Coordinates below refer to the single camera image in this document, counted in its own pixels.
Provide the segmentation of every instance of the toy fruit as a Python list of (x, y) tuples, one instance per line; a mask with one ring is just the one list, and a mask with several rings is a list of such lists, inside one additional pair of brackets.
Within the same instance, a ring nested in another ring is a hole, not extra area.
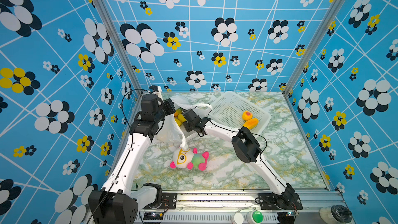
[(244, 127), (247, 127), (247, 129), (250, 130), (250, 129), (254, 128), (257, 124), (258, 124), (258, 119), (252, 118), (252, 119), (249, 119), (248, 121), (246, 121), (246, 122), (243, 124), (243, 126), (244, 126)]
[(178, 118), (174, 118), (174, 120), (176, 121), (179, 127), (182, 125), (182, 122)]
[(242, 119), (244, 121), (248, 121), (249, 119), (251, 119), (253, 117), (253, 114), (249, 111), (244, 111), (242, 114)]
[(185, 117), (184, 117), (182, 114), (179, 114), (179, 115), (177, 116), (177, 118), (178, 118), (182, 123), (184, 123), (184, 122), (187, 121), (187, 120), (185, 119)]
[(178, 108), (174, 113), (174, 117), (176, 118), (178, 115), (182, 114), (182, 108)]

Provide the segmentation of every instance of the green button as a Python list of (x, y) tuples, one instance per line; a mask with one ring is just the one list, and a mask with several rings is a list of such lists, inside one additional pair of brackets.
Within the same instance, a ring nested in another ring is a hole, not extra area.
[(252, 217), (256, 223), (261, 223), (263, 221), (263, 214), (260, 211), (255, 211)]

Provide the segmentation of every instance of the white plastic bag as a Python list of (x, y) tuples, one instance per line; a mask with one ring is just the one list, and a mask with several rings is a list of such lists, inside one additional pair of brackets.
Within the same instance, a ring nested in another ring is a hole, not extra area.
[[(183, 96), (172, 96), (170, 98), (173, 101), (174, 107), (176, 109), (179, 107), (181, 107), (185, 110), (195, 108), (193, 111), (197, 115), (199, 115), (201, 118), (204, 116), (207, 116), (207, 114), (212, 109), (212, 106), (210, 104), (206, 104), (206, 103), (199, 103), (199, 104), (191, 105), (191, 104), (189, 104), (188, 100)], [(199, 109), (198, 107), (208, 107), (209, 109), (203, 110), (203, 109)], [(195, 136), (196, 136), (196, 133), (193, 133), (188, 137), (188, 139), (192, 139)], [(170, 142), (170, 141), (181, 142), (180, 147), (183, 150), (188, 150), (188, 145), (186, 143), (186, 137), (184, 135), (184, 132), (180, 129), (180, 127), (174, 120), (173, 115), (168, 115), (164, 118), (163, 128), (156, 135), (156, 139), (163, 141), (163, 142)]]

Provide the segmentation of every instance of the blue patterned wall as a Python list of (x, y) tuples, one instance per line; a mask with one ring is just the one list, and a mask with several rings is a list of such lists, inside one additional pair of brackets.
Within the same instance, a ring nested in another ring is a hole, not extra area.
[(142, 87), (173, 91), (283, 89), (332, 1), (105, 0)]
[(80, 223), (111, 168), (130, 79), (95, 4), (0, 0), (2, 224)]
[(290, 92), (356, 223), (398, 222), (398, 0), (346, 0)]

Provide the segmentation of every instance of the plush panda toy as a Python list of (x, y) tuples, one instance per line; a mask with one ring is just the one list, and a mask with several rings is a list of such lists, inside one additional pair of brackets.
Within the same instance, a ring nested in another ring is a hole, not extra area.
[(173, 154), (173, 161), (170, 164), (172, 169), (175, 168), (198, 168), (204, 171), (207, 166), (207, 159), (209, 158), (209, 152), (204, 152), (203, 154), (198, 154), (198, 150), (194, 148), (188, 148), (184, 151), (181, 147), (178, 147)]

